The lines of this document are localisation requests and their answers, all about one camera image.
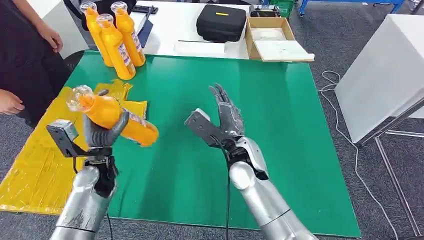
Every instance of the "orange bottle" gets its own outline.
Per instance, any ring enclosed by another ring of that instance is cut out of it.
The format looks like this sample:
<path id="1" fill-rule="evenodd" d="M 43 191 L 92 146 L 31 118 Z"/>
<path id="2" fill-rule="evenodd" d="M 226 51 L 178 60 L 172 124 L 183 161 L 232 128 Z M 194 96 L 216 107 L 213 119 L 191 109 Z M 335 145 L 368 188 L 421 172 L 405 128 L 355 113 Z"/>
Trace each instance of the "orange bottle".
<path id="1" fill-rule="evenodd" d="M 123 43 L 128 50 L 129 57 L 136 67 L 140 67 L 146 62 L 139 37 L 134 31 L 134 21 L 128 15 L 128 6 L 123 1 L 114 2 L 110 9 L 115 13 L 116 27 L 122 33 Z"/>
<path id="2" fill-rule="evenodd" d="M 112 63 L 108 50 L 106 50 L 106 46 L 103 44 L 102 28 L 96 22 L 96 18 L 99 15 L 97 13 L 97 5 L 92 1 L 86 1 L 81 4 L 81 6 L 79 6 L 79 9 L 85 15 L 85 19 L 87 20 L 87 28 L 94 40 L 95 45 L 98 48 L 98 51 L 101 54 L 101 57 L 103 58 L 104 65 L 113 67 L 114 64 Z"/>
<path id="3" fill-rule="evenodd" d="M 67 105 L 71 111 L 85 113 L 95 124 L 106 129 L 111 129 L 124 111 L 115 98 L 95 95 L 87 85 L 72 89 Z M 147 147 L 156 141 L 159 132 L 153 124 L 130 112 L 121 135 Z"/>
<path id="4" fill-rule="evenodd" d="M 130 80 L 136 75 L 136 68 L 125 48 L 122 34 L 114 26 L 114 17 L 110 14 L 100 14 L 96 22 L 101 27 L 101 39 L 106 46 L 116 74 L 122 80 Z"/>

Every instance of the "green crate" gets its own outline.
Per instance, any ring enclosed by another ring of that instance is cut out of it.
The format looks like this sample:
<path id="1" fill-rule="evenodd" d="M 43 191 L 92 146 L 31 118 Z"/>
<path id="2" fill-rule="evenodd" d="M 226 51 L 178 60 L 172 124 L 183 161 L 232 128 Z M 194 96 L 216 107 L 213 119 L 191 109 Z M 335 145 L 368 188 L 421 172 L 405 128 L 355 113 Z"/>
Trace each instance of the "green crate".
<path id="1" fill-rule="evenodd" d="M 271 5 L 276 5 L 279 7 L 279 13 L 282 18 L 290 17 L 290 13 L 292 12 L 292 8 L 294 5 L 293 0 L 272 0 Z"/>

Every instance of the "yellow plastic bag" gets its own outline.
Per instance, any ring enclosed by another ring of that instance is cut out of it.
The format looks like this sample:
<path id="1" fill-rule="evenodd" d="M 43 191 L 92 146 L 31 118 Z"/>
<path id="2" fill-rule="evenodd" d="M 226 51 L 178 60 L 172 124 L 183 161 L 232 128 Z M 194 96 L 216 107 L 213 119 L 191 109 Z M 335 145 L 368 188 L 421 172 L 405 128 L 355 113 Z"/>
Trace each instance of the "yellow plastic bag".
<path id="1" fill-rule="evenodd" d="M 123 108 L 144 117 L 147 101 L 125 100 L 131 87 L 128 83 L 115 80 L 113 84 L 99 83 L 94 92 L 108 89 L 107 95 L 119 100 Z M 73 161 L 62 155 L 46 126 L 57 119 L 72 121 L 80 134 L 74 142 L 82 149 L 88 149 L 82 134 L 82 114 L 70 111 L 66 105 L 71 92 L 69 87 L 62 89 L 16 156 L 0 184 L 0 210 L 40 214 L 62 212 L 75 176 Z M 82 168 L 83 161 L 83 157 L 77 158 L 77 170 Z"/>

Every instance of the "clear bottle cap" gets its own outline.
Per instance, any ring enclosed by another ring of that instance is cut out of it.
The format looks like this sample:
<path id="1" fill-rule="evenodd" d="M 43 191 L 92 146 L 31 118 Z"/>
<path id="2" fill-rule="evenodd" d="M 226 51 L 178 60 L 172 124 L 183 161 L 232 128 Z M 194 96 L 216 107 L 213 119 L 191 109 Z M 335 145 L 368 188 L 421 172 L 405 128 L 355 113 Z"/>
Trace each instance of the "clear bottle cap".
<path id="1" fill-rule="evenodd" d="M 123 2 L 123 1 L 116 1 L 114 3 L 112 3 L 112 5 L 110 6 L 110 9 L 115 13 L 115 14 L 128 14 L 127 9 L 128 9 L 128 5 Z"/>
<path id="2" fill-rule="evenodd" d="M 92 1 L 86 1 L 79 6 L 79 9 L 84 14 L 93 14 L 97 13 L 97 5 Z"/>
<path id="3" fill-rule="evenodd" d="M 109 28 L 114 25 L 114 17 L 108 13 L 98 15 L 95 21 L 102 28 Z"/>
<path id="4" fill-rule="evenodd" d="M 81 105 L 80 99 L 82 96 L 93 96 L 93 90 L 87 85 L 81 85 L 74 87 L 72 93 L 66 101 L 66 105 L 69 110 L 73 112 L 80 112 L 86 110 L 84 106 Z"/>

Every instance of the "cardboard box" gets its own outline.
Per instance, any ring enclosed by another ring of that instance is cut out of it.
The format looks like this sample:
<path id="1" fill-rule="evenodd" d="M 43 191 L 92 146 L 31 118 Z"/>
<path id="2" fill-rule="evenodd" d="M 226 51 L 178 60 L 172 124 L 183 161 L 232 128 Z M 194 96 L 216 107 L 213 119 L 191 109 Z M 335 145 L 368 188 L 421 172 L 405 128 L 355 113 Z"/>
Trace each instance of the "cardboard box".
<path id="1" fill-rule="evenodd" d="M 249 58 L 252 60 L 263 60 L 258 52 L 252 37 L 252 29 L 254 28 L 281 28 L 287 41 L 295 41 L 289 22 L 284 17 L 248 17 L 246 24 L 246 46 Z M 285 59 L 279 62 L 313 62 L 312 59 Z"/>

